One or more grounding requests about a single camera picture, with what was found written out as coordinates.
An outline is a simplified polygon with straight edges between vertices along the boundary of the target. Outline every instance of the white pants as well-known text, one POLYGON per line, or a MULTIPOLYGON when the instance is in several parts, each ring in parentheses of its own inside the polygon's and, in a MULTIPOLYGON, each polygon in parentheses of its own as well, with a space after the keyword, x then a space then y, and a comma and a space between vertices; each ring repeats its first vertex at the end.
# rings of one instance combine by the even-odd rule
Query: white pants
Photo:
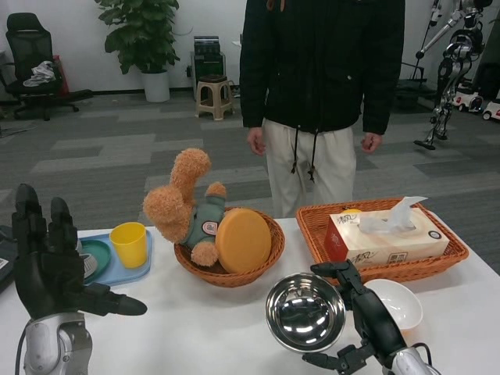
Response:
MULTIPOLYGON (((274 216, 293 217, 307 204, 305 182, 313 158, 314 134, 299 131, 297 168, 294 164, 295 129, 267 120, 263 126, 274 216)), ((313 204, 350 202, 356 156, 352 129, 318 134, 314 158, 313 204)))

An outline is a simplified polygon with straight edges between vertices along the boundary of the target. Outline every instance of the gray carpet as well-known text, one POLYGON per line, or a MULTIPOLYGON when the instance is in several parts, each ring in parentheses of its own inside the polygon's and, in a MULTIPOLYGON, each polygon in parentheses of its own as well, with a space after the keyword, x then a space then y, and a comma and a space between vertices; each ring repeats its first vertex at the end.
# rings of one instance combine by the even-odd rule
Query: gray carpet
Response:
MULTIPOLYGON (((80 229, 147 223, 141 214, 145 193, 167 182, 176 154, 187 147, 204 148, 212 158, 198 197, 221 180, 230 205, 272 214, 265 160, 245 144, 239 110, 223 122, 196 119, 188 93, 158 105, 143 95, 110 95, 79 106, 79 113, 57 110, 50 122, 36 114, 2 120, 2 128, 35 128, 0 139, 0 223, 10 223, 13 192, 22 182, 37 189, 46 214, 53 196, 65 198, 80 229)), ((376 154, 357 147, 355 198, 429 197, 425 205, 500 272, 500 123, 456 112, 450 140, 428 152, 412 143, 429 127, 428 112, 418 112, 395 113, 376 154)), ((360 124, 355 134, 358 145, 360 124)))

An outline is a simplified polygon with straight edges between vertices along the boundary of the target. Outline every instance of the blue tray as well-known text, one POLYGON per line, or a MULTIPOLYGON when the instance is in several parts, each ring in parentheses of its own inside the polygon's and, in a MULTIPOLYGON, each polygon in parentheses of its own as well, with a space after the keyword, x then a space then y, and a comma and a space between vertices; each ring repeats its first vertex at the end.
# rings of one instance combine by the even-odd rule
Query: blue tray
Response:
POLYGON ((111 241, 109 240, 109 234, 100 234, 98 236, 90 236, 79 238, 82 241, 87 240, 95 240, 105 242, 109 248, 111 249, 111 260, 109 261, 109 265, 106 267, 105 271, 92 280, 90 283, 100 283, 104 285, 109 285, 110 287, 113 285, 121 285, 126 283, 132 283, 134 281, 139 280, 151 269, 151 257, 152 257, 152 237, 149 233, 149 230, 146 231, 146 241, 147 241, 147 251, 148 251, 148 259, 146 263, 139 268, 128 269, 123 267, 120 259, 118 258, 118 254, 116 254, 115 248, 111 241))

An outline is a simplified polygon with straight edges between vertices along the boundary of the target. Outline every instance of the white flower pot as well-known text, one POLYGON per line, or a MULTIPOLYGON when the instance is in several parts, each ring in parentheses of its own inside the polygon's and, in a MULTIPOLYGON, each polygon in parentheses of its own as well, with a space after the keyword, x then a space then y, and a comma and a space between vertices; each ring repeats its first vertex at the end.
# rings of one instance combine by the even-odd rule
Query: white flower pot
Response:
POLYGON ((170 100, 170 86, 168 72, 141 73, 146 100, 151 103, 160 103, 170 100))

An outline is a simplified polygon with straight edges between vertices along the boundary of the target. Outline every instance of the orange wicker basket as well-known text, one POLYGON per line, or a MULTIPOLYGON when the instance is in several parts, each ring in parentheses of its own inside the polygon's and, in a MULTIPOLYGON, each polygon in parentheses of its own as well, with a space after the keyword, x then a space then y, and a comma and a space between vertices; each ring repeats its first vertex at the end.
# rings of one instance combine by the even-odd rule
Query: orange wicker basket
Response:
POLYGON ((201 277, 207 283, 218 287, 235 288, 246 284, 261 277, 274 263, 280 258, 284 250, 284 234, 276 221, 271 219, 266 214, 256 211, 264 218, 271 231, 271 254, 262 266, 256 270, 246 273, 227 273, 226 270, 216 263, 212 267, 200 267, 191 261, 191 251, 182 245, 175 245, 175 256, 179 263, 193 275, 201 277))
MULTIPOLYGON (((400 201, 401 198, 390 198, 303 207, 297 212, 297 221, 315 262, 329 262, 330 258, 324 248, 324 239, 327 234, 330 214, 341 213, 346 208, 360 209, 362 211, 391 209, 400 201)), ((373 279, 390 279, 397 282, 423 279, 446 271, 469 255, 467 247, 427 209, 420 203, 413 207, 421 208, 429 219, 449 238, 450 242, 444 255, 412 262, 362 268, 359 272, 364 282, 373 279)))

